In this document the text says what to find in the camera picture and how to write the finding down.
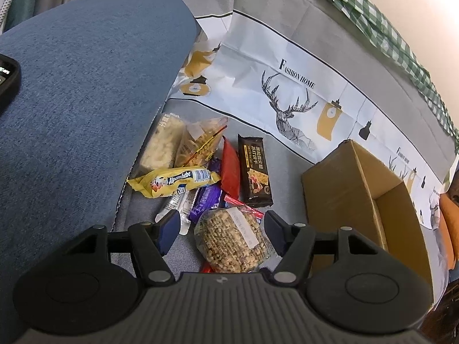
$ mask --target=yellow candy package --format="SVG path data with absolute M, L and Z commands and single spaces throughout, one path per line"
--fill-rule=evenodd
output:
M 147 198 L 170 197 L 220 181 L 220 176 L 204 167 L 160 168 L 128 180 L 135 191 Z

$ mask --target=person's leg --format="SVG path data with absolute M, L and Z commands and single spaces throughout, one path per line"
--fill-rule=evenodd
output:
M 0 343 L 15 281 L 95 223 L 110 229 L 150 124 L 196 38 L 181 0 L 78 0 L 0 36 L 22 88 L 0 116 Z

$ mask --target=orange fabric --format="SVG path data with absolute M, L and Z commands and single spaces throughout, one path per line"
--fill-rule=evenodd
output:
M 456 259 L 454 257 L 453 244 L 451 243 L 451 237 L 449 235 L 448 227 L 446 225 L 446 221 L 445 221 L 442 211 L 440 211 L 440 225 L 438 226 L 438 228 L 440 229 L 440 234 L 442 235 L 442 238 L 443 238 L 443 244 L 445 245 L 448 269 L 449 270 L 454 269 L 456 265 Z
M 445 218 L 454 257 L 459 260 L 459 207 L 446 194 L 440 195 L 440 211 Z

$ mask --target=purple wrapper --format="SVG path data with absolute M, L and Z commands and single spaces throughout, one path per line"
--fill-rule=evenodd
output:
M 220 159 L 212 158 L 208 170 L 220 174 L 221 166 L 222 161 Z M 200 188 L 195 205 L 188 216 L 189 220 L 196 224 L 204 211 L 218 208 L 221 195 L 222 189 L 220 188 L 220 183 Z

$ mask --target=ribbed gray surface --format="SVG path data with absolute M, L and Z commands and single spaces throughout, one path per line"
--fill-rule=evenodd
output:
M 220 283 L 221 278 L 227 281 Z M 391 343 L 427 344 L 416 332 L 370 338 L 344 333 L 317 318 L 294 289 L 258 273 L 184 274 L 174 286 L 151 288 L 138 308 L 109 329 L 79 336 L 28 330 L 17 344 Z

